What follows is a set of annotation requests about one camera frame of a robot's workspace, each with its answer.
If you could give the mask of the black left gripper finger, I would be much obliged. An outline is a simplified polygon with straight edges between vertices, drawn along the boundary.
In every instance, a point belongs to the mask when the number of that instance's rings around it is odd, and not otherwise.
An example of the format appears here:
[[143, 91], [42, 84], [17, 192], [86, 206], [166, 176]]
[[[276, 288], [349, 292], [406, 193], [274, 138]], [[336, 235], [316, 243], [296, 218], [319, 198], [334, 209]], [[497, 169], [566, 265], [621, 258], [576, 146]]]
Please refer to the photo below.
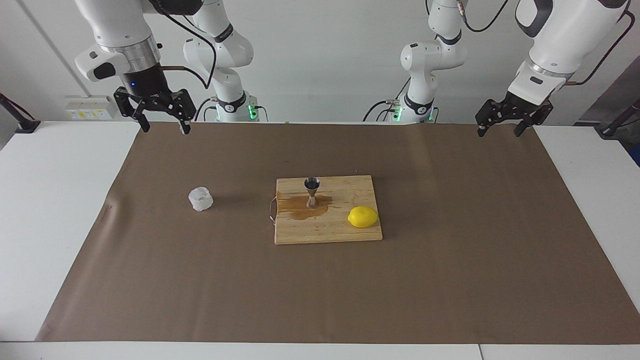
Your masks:
[[521, 116], [521, 121], [513, 130], [515, 137], [520, 137], [528, 128], [542, 125], [553, 109], [553, 105], [542, 105], [535, 111], [524, 112]]
[[493, 125], [498, 125], [507, 120], [509, 113], [508, 102], [497, 102], [493, 99], [486, 100], [475, 114], [478, 136], [484, 137]]

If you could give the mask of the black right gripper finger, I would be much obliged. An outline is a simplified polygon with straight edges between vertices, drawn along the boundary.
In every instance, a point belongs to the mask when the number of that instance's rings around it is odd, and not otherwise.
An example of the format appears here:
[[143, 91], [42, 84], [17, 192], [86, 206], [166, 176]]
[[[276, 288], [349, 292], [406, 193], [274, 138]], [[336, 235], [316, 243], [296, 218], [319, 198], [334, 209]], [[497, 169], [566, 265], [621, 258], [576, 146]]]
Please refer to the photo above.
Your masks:
[[126, 88], [117, 88], [114, 92], [114, 100], [122, 117], [130, 117], [137, 122], [143, 133], [150, 130], [150, 123], [144, 114], [146, 111], [144, 100], [140, 100], [137, 107], [133, 107], [131, 101], [137, 100], [137, 97], [130, 95]]
[[166, 113], [174, 117], [179, 122], [180, 131], [183, 135], [191, 132], [191, 121], [196, 114], [196, 107], [187, 89], [179, 89], [171, 92], [167, 98]]

